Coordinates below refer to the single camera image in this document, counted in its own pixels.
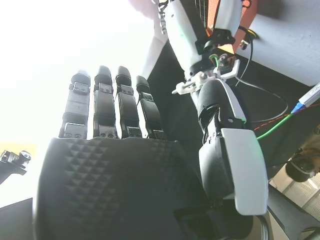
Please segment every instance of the robotic hand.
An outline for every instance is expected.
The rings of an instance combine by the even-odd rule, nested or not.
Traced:
[[[239,60],[225,78],[209,60],[218,46],[235,42],[242,0],[219,1],[210,36],[194,1],[167,0],[159,4],[159,11],[165,15],[165,32],[186,79],[172,93],[191,93],[204,133],[199,163],[207,196],[214,205],[234,198],[242,215],[265,214],[268,178],[263,153],[254,132],[245,129],[246,116],[223,80],[237,75]]]

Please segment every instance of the blue connector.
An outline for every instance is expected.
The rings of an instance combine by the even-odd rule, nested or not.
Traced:
[[[294,114],[294,113],[298,112],[299,110],[305,109],[305,108],[306,108],[306,106],[304,104],[302,104],[301,102],[298,102],[295,105],[294,109],[291,111],[291,113]]]

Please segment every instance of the yellow object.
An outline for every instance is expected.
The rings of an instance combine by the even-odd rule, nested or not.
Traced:
[[[7,150],[18,155],[22,150],[25,150],[31,154],[34,160],[36,159],[37,147],[38,146],[33,143],[0,142],[0,154],[2,154],[4,150]]]

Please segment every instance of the orange object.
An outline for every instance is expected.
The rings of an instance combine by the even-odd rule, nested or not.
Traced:
[[[208,29],[207,29],[207,33],[212,33],[211,28],[213,28],[214,23],[215,23],[215,17],[216,17],[216,12],[217,12],[219,1],[220,0],[209,0],[209,2],[208,2],[208,20],[207,20]],[[248,1],[243,1],[243,4],[247,6],[248,5],[247,2]],[[250,8],[243,7],[240,26],[243,26],[244,28],[249,29],[255,16],[257,15],[257,9],[258,9],[258,1],[256,1],[256,0],[252,1]],[[241,43],[241,40],[244,39],[245,35],[246,34],[244,31],[238,30],[235,34],[235,37],[234,37],[235,42],[233,45],[227,44],[227,45],[221,46],[219,48],[234,54],[237,51],[237,49]]]

